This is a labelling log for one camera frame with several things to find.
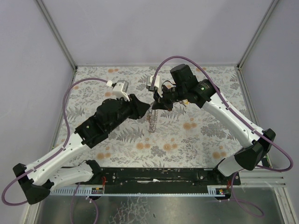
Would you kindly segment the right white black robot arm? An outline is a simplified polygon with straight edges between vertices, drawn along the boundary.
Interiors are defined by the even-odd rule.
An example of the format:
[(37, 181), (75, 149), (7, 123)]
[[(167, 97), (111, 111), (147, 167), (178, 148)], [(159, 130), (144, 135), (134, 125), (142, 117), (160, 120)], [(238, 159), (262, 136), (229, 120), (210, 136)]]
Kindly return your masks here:
[(230, 176), (242, 169), (253, 170), (269, 152), (275, 132), (263, 130), (247, 119), (208, 79), (198, 81), (188, 65), (178, 65), (170, 73), (175, 82), (171, 88), (167, 88), (158, 75), (148, 77), (147, 89), (154, 92), (152, 108), (171, 111), (175, 102), (183, 100), (202, 108), (221, 122), (242, 146), (235, 154), (218, 163), (218, 172)]

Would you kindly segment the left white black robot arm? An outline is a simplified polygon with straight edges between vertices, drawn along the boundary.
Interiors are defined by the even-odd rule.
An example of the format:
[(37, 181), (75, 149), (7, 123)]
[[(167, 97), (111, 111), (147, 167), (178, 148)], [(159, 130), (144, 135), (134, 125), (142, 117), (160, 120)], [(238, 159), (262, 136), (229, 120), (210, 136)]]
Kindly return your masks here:
[(64, 168), (69, 160), (85, 149), (91, 149), (106, 140), (109, 134), (127, 119), (141, 119), (150, 108), (135, 94), (124, 98), (106, 99), (94, 115), (75, 128), (66, 142), (54, 148), (35, 162), (13, 167), (16, 179), (26, 197), (26, 203), (44, 200), (52, 190), (78, 182), (99, 179), (100, 166), (87, 161), (75, 168)]

